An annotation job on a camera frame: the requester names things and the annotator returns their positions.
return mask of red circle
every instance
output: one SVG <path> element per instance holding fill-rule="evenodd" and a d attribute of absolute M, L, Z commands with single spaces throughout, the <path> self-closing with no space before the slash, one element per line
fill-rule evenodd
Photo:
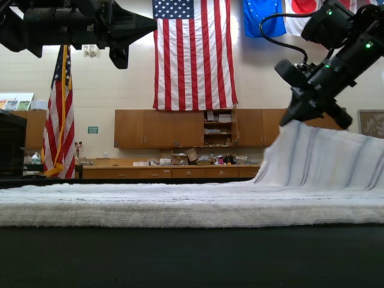
<path fill-rule="evenodd" d="M 316 0 L 292 0 L 292 10 L 296 14 L 312 13 L 316 8 Z"/>

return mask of hanging flag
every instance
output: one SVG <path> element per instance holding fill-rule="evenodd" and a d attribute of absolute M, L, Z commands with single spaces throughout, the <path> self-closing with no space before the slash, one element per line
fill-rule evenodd
<path fill-rule="evenodd" d="M 356 13 L 358 10 L 357 0 L 339 0 L 348 10 Z"/>
<path fill-rule="evenodd" d="M 236 104 L 230 0 L 153 0 L 158 110 Z"/>
<path fill-rule="evenodd" d="M 309 14 L 317 11 L 322 6 L 322 0 L 285 0 L 286 13 L 290 14 Z M 300 36 L 304 26 L 309 21 L 306 18 L 286 17 L 287 34 Z"/>
<path fill-rule="evenodd" d="M 74 117 L 70 46 L 60 47 L 50 87 L 42 160 L 45 175 L 74 177 Z"/>
<path fill-rule="evenodd" d="M 251 38 L 261 37 L 259 25 L 264 17 L 282 13 L 281 0 L 244 0 L 245 35 Z M 278 37 L 286 33 L 284 19 L 272 18 L 263 24 L 263 31 L 269 37 Z"/>
<path fill-rule="evenodd" d="M 384 0 L 365 0 L 367 4 L 382 5 Z"/>

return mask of blue flag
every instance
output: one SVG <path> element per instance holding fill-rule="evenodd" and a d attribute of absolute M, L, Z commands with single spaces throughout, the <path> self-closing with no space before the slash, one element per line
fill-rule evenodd
<path fill-rule="evenodd" d="M 244 0 L 245 35 L 251 38 L 261 37 L 259 25 L 264 17 L 282 13 L 281 0 Z M 282 17 L 272 18 L 263 24 L 263 31 L 269 37 L 286 33 Z"/>

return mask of green exit sign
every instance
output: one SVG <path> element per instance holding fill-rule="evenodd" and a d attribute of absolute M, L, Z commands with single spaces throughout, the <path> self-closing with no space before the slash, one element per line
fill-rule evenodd
<path fill-rule="evenodd" d="M 98 134 L 98 126 L 88 126 L 88 134 Z"/>

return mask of white towel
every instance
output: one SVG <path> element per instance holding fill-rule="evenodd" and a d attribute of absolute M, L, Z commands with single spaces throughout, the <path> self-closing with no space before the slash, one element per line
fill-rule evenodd
<path fill-rule="evenodd" d="M 383 152 L 384 140 L 292 122 L 252 181 L 3 189 L 0 227 L 384 223 Z"/>

